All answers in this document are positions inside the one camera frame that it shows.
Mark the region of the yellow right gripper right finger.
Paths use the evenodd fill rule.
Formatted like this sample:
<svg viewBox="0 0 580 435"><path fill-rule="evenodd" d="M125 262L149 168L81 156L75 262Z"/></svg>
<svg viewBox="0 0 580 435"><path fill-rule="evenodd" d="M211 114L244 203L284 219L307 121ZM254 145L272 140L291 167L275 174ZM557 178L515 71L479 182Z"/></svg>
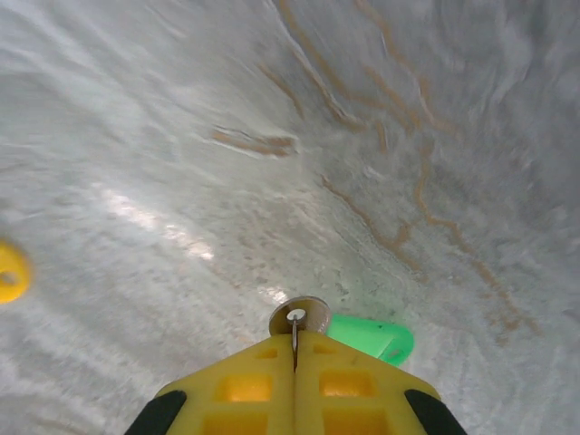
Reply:
<svg viewBox="0 0 580 435"><path fill-rule="evenodd" d="M325 335L298 334L297 434L464 434L429 383Z"/></svg>

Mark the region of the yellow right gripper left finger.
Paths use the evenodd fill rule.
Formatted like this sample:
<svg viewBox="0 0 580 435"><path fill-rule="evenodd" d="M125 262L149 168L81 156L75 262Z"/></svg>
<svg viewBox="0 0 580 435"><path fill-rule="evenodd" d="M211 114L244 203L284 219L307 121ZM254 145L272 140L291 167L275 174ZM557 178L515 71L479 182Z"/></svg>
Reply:
<svg viewBox="0 0 580 435"><path fill-rule="evenodd" d="M165 385L130 434L292 434L294 358L277 335Z"/></svg>

